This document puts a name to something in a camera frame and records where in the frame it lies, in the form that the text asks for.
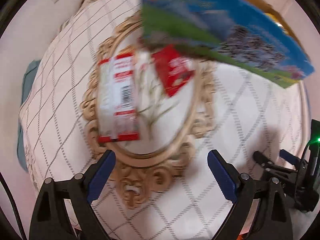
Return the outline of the red white long snack packet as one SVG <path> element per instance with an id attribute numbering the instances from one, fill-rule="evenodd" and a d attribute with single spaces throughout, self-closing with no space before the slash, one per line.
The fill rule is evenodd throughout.
<path id="1" fill-rule="evenodd" d="M 139 140 L 134 54 L 101 60 L 98 72 L 98 142 Z"/>

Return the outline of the cardboard box with blue print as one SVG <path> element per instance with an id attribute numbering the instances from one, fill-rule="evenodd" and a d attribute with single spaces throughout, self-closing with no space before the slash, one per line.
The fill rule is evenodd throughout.
<path id="1" fill-rule="evenodd" d="M 314 72 L 284 27 L 244 0 L 142 0 L 144 39 L 258 74 L 283 88 Z"/>

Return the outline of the red small snack packet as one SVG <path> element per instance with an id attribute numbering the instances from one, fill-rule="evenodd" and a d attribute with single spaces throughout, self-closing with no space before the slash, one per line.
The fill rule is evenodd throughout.
<path id="1" fill-rule="evenodd" d="M 157 75 L 168 97 L 174 96 L 194 76 L 188 66 L 190 60 L 183 57 L 173 45 L 152 54 Z"/>

